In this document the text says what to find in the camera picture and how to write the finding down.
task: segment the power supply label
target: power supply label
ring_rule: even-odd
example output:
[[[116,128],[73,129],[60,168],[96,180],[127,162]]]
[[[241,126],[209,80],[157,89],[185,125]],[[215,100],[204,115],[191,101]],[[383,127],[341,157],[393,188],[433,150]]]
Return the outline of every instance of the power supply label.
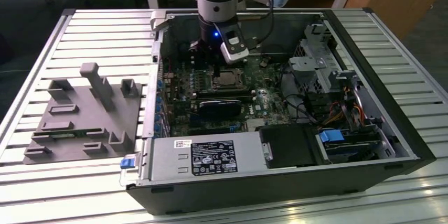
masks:
[[[233,141],[192,143],[191,166],[195,176],[236,173]]]

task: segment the black plastic cover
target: black plastic cover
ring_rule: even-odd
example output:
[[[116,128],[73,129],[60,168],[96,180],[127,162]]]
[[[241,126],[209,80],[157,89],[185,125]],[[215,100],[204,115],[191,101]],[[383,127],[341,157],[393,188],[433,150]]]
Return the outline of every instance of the black plastic cover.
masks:
[[[260,129],[263,144],[269,144],[268,168],[324,164],[313,128],[308,124],[269,125]]]

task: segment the metal bracket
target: metal bracket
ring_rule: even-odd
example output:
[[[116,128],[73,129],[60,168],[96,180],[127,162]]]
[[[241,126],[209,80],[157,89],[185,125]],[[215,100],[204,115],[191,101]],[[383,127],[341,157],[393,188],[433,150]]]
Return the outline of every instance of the metal bracket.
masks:
[[[172,17],[167,17],[167,11],[165,10],[155,10],[151,13],[149,18],[149,24],[152,31],[160,31],[164,27],[168,26],[168,20],[172,19]]]

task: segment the wire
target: wire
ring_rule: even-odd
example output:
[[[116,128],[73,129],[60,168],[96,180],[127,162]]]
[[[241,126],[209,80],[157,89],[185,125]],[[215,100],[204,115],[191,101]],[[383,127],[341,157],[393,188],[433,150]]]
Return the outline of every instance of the wire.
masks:
[[[300,94],[291,94],[291,95],[285,96],[285,102],[288,103],[288,105],[289,105],[293,109],[296,109],[296,112],[300,111],[300,112],[307,116],[307,118],[309,119],[309,121],[311,121],[313,124],[320,125],[320,122],[317,121],[317,119],[313,118],[313,116],[312,116],[305,110],[303,110],[301,108],[299,108],[300,104],[296,106],[296,105],[293,105],[293,104],[288,101],[287,98],[291,97],[291,96],[297,96],[297,97],[300,97],[300,98],[303,98],[304,96],[300,95]]]
[[[361,125],[364,126],[364,110],[363,110],[363,108],[360,106],[357,106],[357,104],[355,104],[353,107],[359,111],[359,119],[360,119]]]
[[[331,116],[331,114],[333,113],[333,106],[335,106],[336,104],[339,104],[339,102],[333,102],[333,103],[331,104],[331,106],[329,106],[329,116]]]
[[[257,46],[259,44],[261,44],[261,43],[267,40],[267,38],[269,37],[269,35],[271,35],[272,31],[273,31],[273,0],[268,0],[268,2],[269,2],[269,15],[271,15],[271,26],[269,26],[269,30],[268,30],[268,33],[265,34],[265,36],[264,36],[261,39],[259,39],[259,41],[257,41],[255,47],[251,48],[249,50],[255,49],[256,46]]]

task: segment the cable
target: cable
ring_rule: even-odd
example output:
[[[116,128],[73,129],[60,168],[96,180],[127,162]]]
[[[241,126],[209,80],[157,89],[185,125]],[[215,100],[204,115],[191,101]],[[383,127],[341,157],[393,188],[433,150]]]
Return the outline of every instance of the cable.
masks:
[[[269,37],[269,35],[271,35],[272,31],[273,31],[273,0],[268,0],[268,1],[269,1],[269,13],[268,13],[268,15],[271,15],[271,27],[269,27],[269,31],[265,34],[265,36],[261,39],[259,39],[255,47],[249,48],[249,50],[255,49],[256,46],[265,41],[265,39]]]
[[[296,105],[293,105],[293,104],[288,101],[287,98],[291,97],[291,96],[297,96],[299,98],[304,98],[304,96],[300,95],[300,94],[291,94],[291,95],[287,95],[287,96],[285,96],[285,102],[288,103],[288,105],[289,105],[293,109],[296,109],[296,112],[300,111],[300,112],[307,116],[307,118],[309,119],[309,121],[311,121],[313,124],[320,125],[320,122],[317,121],[317,119],[315,119],[313,116],[312,116],[305,110],[303,110],[301,108],[299,108],[299,105],[296,106]]]
[[[271,36],[271,33],[273,31],[273,0],[269,0],[269,12],[271,12],[271,27],[269,27],[269,31],[265,34],[265,36],[259,40],[259,44],[261,44],[267,38]]]

